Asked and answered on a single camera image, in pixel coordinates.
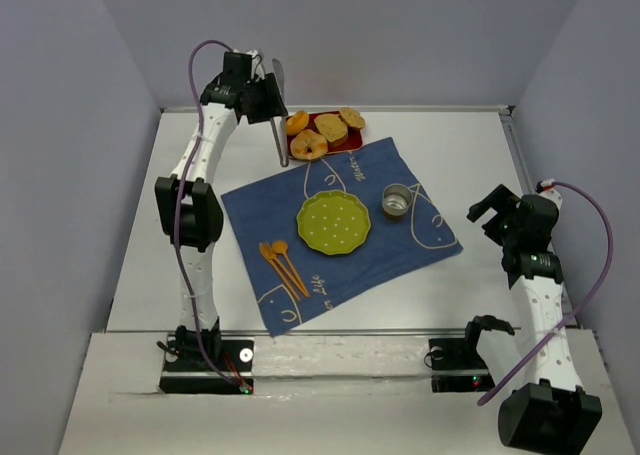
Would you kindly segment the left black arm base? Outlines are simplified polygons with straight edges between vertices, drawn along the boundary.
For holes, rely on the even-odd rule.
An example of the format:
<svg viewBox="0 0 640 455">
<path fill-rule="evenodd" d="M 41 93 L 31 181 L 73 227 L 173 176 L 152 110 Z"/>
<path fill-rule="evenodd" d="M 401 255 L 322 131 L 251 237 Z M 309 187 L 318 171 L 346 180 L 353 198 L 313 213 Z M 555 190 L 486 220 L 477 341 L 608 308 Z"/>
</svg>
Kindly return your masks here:
<svg viewBox="0 0 640 455">
<path fill-rule="evenodd" d="M 181 351 L 173 336 L 157 345 L 164 352 L 159 390 L 184 395 L 252 395 L 254 343 L 252 338 L 225 338 L 217 358 L 210 356 L 220 377 L 202 358 L 198 347 Z"/>
</svg>

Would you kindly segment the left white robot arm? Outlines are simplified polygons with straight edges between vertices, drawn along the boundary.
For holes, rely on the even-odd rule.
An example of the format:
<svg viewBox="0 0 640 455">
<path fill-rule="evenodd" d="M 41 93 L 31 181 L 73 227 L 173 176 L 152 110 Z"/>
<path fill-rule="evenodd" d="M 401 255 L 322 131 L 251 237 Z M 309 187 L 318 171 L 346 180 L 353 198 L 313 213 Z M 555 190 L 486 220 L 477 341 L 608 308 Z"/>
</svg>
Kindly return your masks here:
<svg viewBox="0 0 640 455">
<path fill-rule="evenodd" d="M 171 351 L 214 361 L 221 350 L 219 314 L 213 296 L 213 250 L 224 214 L 212 183 L 223 150 L 242 121 L 267 123 L 281 166 L 287 166 L 279 61 L 267 69 L 259 50 L 227 51 L 221 72 L 197 92 L 198 123 L 170 175 L 157 178 L 154 194 L 163 233 L 180 271 L 182 315 Z"/>
</svg>

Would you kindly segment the metal tongs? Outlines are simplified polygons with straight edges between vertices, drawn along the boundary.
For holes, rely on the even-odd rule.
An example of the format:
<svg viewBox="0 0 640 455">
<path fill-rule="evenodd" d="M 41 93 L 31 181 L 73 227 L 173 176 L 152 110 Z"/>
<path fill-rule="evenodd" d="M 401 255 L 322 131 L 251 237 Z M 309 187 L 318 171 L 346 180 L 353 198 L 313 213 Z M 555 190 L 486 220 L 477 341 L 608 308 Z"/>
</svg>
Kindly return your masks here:
<svg viewBox="0 0 640 455">
<path fill-rule="evenodd" d="M 269 96 L 268 98 L 271 104 L 269 124 L 278 153 L 279 164 L 282 168 L 285 168 L 289 165 L 289 159 L 286 153 L 285 122 L 288 111 L 285 104 L 284 69 L 280 60 L 272 58 L 271 70 L 268 70 L 265 65 L 264 53 L 260 50 L 253 55 L 253 63 L 254 75 L 260 80 L 268 79 L 272 75 L 274 84 L 277 87 L 277 95 Z"/>
</svg>

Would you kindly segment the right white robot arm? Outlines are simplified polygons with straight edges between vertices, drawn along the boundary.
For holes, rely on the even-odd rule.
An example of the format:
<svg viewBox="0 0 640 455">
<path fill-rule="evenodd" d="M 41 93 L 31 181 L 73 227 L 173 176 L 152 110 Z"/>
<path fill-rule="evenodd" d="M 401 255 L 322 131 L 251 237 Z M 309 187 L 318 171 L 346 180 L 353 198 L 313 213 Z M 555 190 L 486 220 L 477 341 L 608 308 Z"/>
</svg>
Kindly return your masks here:
<svg viewBox="0 0 640 455">
<path fill-rule="evenodd" d="M 478 405 L 497 401 L 498 434 L 509 448 L 537 454 L 579 454 L 602 417 L 598 397 L 586 393 L 574 366 L 562 310 L 564 274 L 551 250 L 562 196 L 552 180 L 518 196 L 504 185 L 469 208 L 502 250 L 501 266 L 519 325 L 492 315 L 468 323 L 466 351 L 478 356 L 494 382 Z"/>
</svg>

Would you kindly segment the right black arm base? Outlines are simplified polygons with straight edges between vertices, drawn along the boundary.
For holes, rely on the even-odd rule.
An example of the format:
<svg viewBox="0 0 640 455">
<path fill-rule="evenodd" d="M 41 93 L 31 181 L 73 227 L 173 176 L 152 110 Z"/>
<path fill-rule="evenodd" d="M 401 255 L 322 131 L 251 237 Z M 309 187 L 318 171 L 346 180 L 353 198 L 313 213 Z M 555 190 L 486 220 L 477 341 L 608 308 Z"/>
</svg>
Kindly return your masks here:
<svg viewBox="0 0 640 455">
<path fill-rule="evenodd" d="M 487 392 L 494 387 L 486 364 L 461 337 L 430 338 L 423 362 L 431 370 L 436 394 Z"/>
</svg>

